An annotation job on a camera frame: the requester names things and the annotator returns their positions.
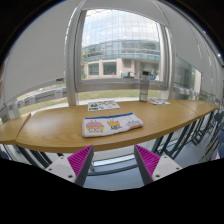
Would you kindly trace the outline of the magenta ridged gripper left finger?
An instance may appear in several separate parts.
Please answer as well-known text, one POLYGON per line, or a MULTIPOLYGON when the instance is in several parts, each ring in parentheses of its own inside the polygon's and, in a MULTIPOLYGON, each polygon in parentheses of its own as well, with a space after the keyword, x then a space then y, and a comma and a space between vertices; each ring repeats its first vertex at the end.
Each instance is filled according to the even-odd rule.
POLYGON ((83 186, 94 155, 93 146, 85 147, 69 157, 60 156, 46 171, 83 186))

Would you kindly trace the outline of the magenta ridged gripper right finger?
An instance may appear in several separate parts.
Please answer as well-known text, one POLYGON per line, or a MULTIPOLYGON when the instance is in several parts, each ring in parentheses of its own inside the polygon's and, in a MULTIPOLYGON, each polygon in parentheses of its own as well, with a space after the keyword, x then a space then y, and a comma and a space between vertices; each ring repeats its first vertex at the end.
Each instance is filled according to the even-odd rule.
POLYGON ((139 145, 134 146, 134 156, 145 185, 181 170, 169 156, 159 156, 139 145))

